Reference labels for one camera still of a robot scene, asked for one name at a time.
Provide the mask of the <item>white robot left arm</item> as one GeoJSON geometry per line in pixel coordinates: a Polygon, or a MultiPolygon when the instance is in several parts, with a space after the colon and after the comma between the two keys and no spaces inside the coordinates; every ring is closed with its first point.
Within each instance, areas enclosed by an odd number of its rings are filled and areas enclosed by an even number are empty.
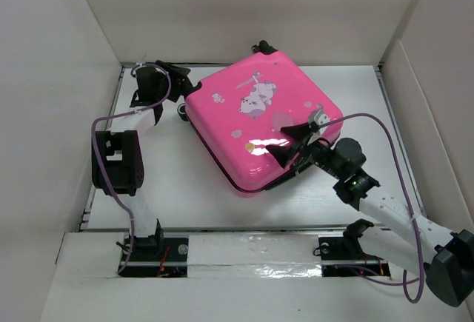
{"type": "Polygon", "coordinates": [[[129,235],[119,244],[126,262],[140,254],[154,261],[166,250],[161,224],[139,193],[145,177],[140,137],[158,124],[165,101],[177,102],[193,90],[189,74],[190,69],[163,61],[135,65],[128,110],[92,124],[92,182],[128,215],[129,235]]]}

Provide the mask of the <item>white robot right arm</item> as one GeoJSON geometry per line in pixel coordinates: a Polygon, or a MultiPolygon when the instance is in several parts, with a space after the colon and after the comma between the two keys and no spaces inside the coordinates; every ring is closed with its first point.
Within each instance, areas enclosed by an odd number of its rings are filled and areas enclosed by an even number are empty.
{"type": "Polygon", "coordinates": [[[313,138],[319,130],[315,123],[284,127],[281,131],[295,143],[266,149],[281,167],[299,170],[313,164],[325,171],[337,180],[333,189],[342,202],[390,229],[384,232],[372,221],[356,221],[344,232],[344,253],[386,258],[417,275],[443,303],[460,306],[473,293],[473,234],[416,215],[409,202],[397,201],[363,170],[366,157],[356,140],[343,138],[330,146],[323,138],[313,138]]]}

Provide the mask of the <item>pink hard-shell suitcase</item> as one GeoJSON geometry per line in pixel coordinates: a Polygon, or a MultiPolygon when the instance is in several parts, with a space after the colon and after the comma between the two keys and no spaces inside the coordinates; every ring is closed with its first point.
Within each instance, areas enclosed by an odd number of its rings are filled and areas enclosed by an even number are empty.
{"type": "Polygon", "coordinates": [[[340,108],[284,52],[265,40],[252,54],[198,81],[181,111],[213,160],[242,196],[283,184],[299,170],[281,168],[267,145],[290,146],[295,139],[282,127],[308,122],[318,104],[330,117],[321,138],[340,136],[340,108]]]}

